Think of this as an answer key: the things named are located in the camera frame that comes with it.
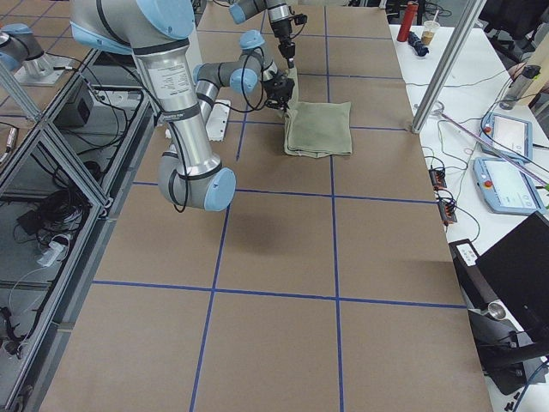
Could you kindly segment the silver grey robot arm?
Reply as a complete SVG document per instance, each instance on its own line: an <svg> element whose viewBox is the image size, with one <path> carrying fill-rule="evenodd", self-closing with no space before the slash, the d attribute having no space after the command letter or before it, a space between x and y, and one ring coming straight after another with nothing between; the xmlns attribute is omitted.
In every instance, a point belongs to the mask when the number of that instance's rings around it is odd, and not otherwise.
<svg viewBox="0 0 549 412"><path fill-rule="evenodd" d="M283 0L239 0L229 5L229 13L236 24L266 11L274 36L279 40L279 51L287 61L289 69L294 67L295 43L293 41L293 14L291 7Z"/></svg>
<svg viewBox="0 0 549 412"><path fill-rule="evenodd" d="M293 94L293 79L277 67L262 35L244 33L236 61L191 70L186 54L196 18L189 1L74 1L70 25L81 44L132 56L171 133L159 168L163 196L181 209L225 209L236 177L211 149L206 128L217 94L223 87L248 94L261 84L266 105L279 110Z"/></svg>

